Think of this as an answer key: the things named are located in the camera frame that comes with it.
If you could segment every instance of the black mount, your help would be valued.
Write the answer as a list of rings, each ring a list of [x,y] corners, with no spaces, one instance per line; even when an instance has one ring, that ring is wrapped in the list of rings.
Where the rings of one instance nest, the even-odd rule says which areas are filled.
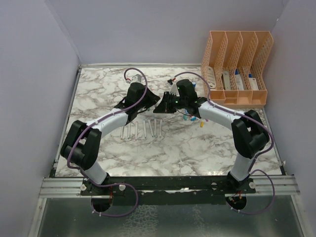
[[[235,194],[242,191],[243,194],[254,194],[255,189],[249,187],[253,182],[251,178],[234,189],[227,182],[226,176],[173,176],[173,177],[109,177],[102,184],[128,183],[135,187],[139,196],[139,205],[181,205],[181,204],[226,204],[225,194]],[[81,191],[82,196],[109,196],[113,193],[112,205],[134,205],[135,193],[126,186],[121,191],[118,186],[99,188],[88,180],[83,181],[87,187]],[[170,190],[188,188],[196,190],[191,192],[168,193]],[[108,198],[102,202],[107,206]]]
[[[70,150],[74,146],[76,140],[80,134],[86,129],[87,124],[79,120],[75,121],[66,136],[66,139],[61,147],[60,155],[64,158],[68,158]],[[85,144],[78,143],[73,155],[71,156],[71,163],[78,165],[81,169],[89,169],[97,160],[101,132],[98,129],[89,129],[83,139],[86,139]]]
[[[133,104],[135,104],[143,95],[145,90],[145,86],[139,82],[133,82],[130,84],[127,95],[114,107],[118,109],[125,109]],[[128,114],[127,123],[133,121],[140,109],[148,109],[151,106],[155,105],[160,100],[160,97],[153,94],[149,88],[147,88],[147,92],[143,100],[133,107],[132,109],[126,111]]]
[[[190,115],[201,118],[198,108],[206,101],[198,97],[194,86],[188,79],[177,82],[180,96],[172,95],[168,91],[163,94],[161,103],[154,109],[156,114],[173,114],[179,109],[186,109]]]
[[[249,110],[245,115],[263,125],[256,111]],[[232,132],[236,150],[243,157],[250,159],[261,151],[270,140],[268,133],[261,126],[246,118],[235,119],[232,122]]]

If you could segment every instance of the glass panel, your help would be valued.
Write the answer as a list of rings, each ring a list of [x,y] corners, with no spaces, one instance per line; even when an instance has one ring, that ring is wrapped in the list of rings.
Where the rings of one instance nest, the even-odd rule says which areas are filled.
[[[271,197],[249,197],[245,210],[264,208]],[[112,207],[123,213],[130,207]],[[90,199],[48,199],[40,237],[302,237],[291,196],[278,196],[272,208],[248,216],[226,205],[139,206],[123,218],[91,214]]]

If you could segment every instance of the wire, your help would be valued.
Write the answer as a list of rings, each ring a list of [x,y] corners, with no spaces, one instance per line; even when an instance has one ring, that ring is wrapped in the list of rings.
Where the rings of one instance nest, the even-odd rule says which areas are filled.
[[[211,106],[213,106],[213,107],[215,107],[215,108],[217,108],[217,109],[220,109],[220,110],[222,110],[222,111],[224,111],[224,112],[226,112],[226,113],[229,113],[229,114],[232,114],[232,115],[238,115],[238,116],[243,117],[243,118],[245,118],[245,119],[247,119],[247,120],[249,120],[249,121],[252,121],[252,122],[254,122],[255,124],[257,124],[257,125],[259,125],[260,127],[262,127],[262,128],[268,133],[268,135],[269,135],[270,138],[271,138],[271,145],[270,145],[266,150],[264,150],[264,151],[262,151],[262,152],[259,152],[259,153],[257,153],[257,154],[255,155],[255,157],[254,157],[254,159],[253,159],[253,161],[252,161],[252,164],[251,164],[250,167],[249,167],[249,172],[250,172],[251,169],[252,169],[252,167],[253,167],[253,165],[254,165],[254,163],[256,162],[258,156],[260,156],[260,155],[262,155],[262,154],[264,154],[264,153],[266,153],[266,152],[272,150],[272,148],[273,148],[273,146],[274,146],[274,144],[275,144],[275,139],[274,139],[272,133],[268,130],[268,128],[266,128],[263,124],[261,124],[261,123],[258,122],[257,120],[254,120],[253,118],[250,118],[250,117],[248,117],[247,115],[241,114],[241,113],[239,113],[238,111],[232,111],[232,110],[226,109],[226,108],[224,108],[224,107],[218,106],[216,103],[213,103],[213,102],[210,100],[211,88],[209,87],[209,84],[207,83],[207,81],[206,81],[202,76],[200,76],[199,74],[193,73],[193,72],[182,72],[182,73],[178,73],[177,75],[175,75],[174,78],[176,78],[176,77],[178,77],[178,76],[180,76],[180,75],[182,75],[182,74],[193,74],[193,75],[195,75],[195,76],[201,78],[201,79],[203,80],[203,82],[205,82],[205,84],[206,84],[206,86],[207,86],[207,89],[208,89],[207,101],[208,101],[208,103],[209,103]]]
[[[237,209],[233,208],[232,206],[230,206],[230,205],[228,204],[228,202],[226,202],[226,204],[231,208],[231,210],[236,211],[236,212],[241,213],[241,214],[245,214],[245,215],[259,215],[259,214],[262,214],[262,213],[266,212],[267,210],[269,210],[270,207],[273,205],[273,203],[274,203],[274,201],[275,201],[275,199],[276,199],[276,189],[275,189],[275,186],[274,186],[274,184],[273,184],[273,181],[272,181],[271,177],[270,177],[266,172],[264,172],[263,170],[260,170],[260,169],[255,169],[254,171],[251,172],[251,175],[252,175],[253,173],[257,172],[257,171],[260,171],[261,173],[263,173],[263,174],[268,178],[268,180],[269,180],[270,183],[271,183],[272,192],[273,192],[271,202],[269,203],[268,206],[266,206],[266,207],[263,208],[262,210],[260,210],[260,211],[255,211],[255,212],[245,212],[245,211],[237,210]]]
[[[181,114],[183,114],[183,115],[186,115],[186,114],[184,114],[184,113],[182,113],[182,112],[180,112],[179,110],[177,110],[179,113],[181,113]],[[186,115],[186,116],[191,116],[191,115]]]
[[[137,205],[138,205],[138,193],[137,193],[137,190],[134,188],[134,186],[130,185],[130,184],[127,184],[127,183],[116,183],[116,184],[106,184],[106,185],[102,185],[102,184],[97,184],[95,183],[93,180],[91,180],[88,176],[86,176],[86,174],[83,172],[83,170],[80,171],[81,174],[87,178],[93,185],[99,187],[99,188],[109,188],[109,187],[113,187],[113,186],[119,186],[119,185],[125,185],[125,186],[128,186],[130,187],[134,193],[135,193],[135,196],[136,196],[136,201],[135,201],[135,204],[133,206],[133,208],[131,210],[129,210],[128,212],[126,213],[123,213],[123,214],[107,214],[107,213],[103,213],[103,212],[98,212],[96,210],[94,210],[93,208],[93,205],[91,203],[91,207],[92,207],[92,210],[94,212],[96,212],[97,214],[101,215],[101,216],[108,216],[108,217],[123,217],[123,216],[127,216],[129,215],[130,213],[132,213],[134,210],[136,210],[137,208]]]
[[[139,111],[137,114],[141,114],[143,112],[146,112],[147,110],[142,110],[142,111]]]

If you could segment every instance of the corner of wall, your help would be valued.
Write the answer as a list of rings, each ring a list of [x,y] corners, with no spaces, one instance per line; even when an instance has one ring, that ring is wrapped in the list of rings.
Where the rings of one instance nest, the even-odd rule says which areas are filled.
[[[82,59],[81,56],[79,54],[79,51],[77,49],[77,46],[75,45],[72,37],[69,34],[69,31],[67,30],[65,24],[63,23],[63,21],[60,19],[58,13],[56,12],[54,6],[50,3],[49,0],[43,0],[44,3],[46,4],[49,12],[52,14],[53,18],[55,19],[57,25],[59,26],[60,30],[63,32],[63,34],[65,35],[66,39],[68,40],[69,44],[71,45],[71,47],[74,49],[75,53],[78,56],[79,59],[79,63],[82,63]]]

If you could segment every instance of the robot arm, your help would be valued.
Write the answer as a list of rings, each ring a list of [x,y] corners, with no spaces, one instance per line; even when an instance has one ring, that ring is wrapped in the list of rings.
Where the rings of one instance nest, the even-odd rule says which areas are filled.
[[[179,96],[174,90],[165,92],[161,103],[155,108],[154,113],[174,113],[178,109],[186,109],[189,114],[200,119],[214,121],[233,132],[235,148],[238,152],[232,170],[228,174],[228,180],[234,188],[240,187],[249,177],[249,171],[254,163],[255,155],[269,142],[269,135],[259,125],[236,114],[245,114],[259,123],[262,121],[254,110],[248,112],[230,110],[227,113],[218,107],[212,106],[205,97],[198,97],[192,83],[183,79],[176,84]]]
[[[71,149],[75,145],[75,142],[81,133],[89,125],[95,123],[95,125],[92,126],[82,137],[82,140],[84,141],[80,141],[75,147],[74,152],[70,157],[70,162],[76,164],[81,169],[81,171],[84,172],[85,175],[95,183],[102,184],[107,178],[108,174],[97,162],[101,139],[116,128],[125,126],[126,124],[133,121],[140,109],[147,109],[159,101],[160,97],[154,95],[147,88],[144,99],[137,106],[128,111],[117,113],[118,111],[135,104],[135,102],[137,102],[144,94],[144,90],[145,86],[138,79],[134,79],[130,82],[130,87],[126,97],[124,97],[114,109],[106,114],[113,114],[113,116],[110,116],[101,122],[98,121],[101,118],[106,117],[106,115],[87,123],[81,122],[79,120],[75,121],[72,124],[62,145],[60,155],[64,158],[68,158]]]

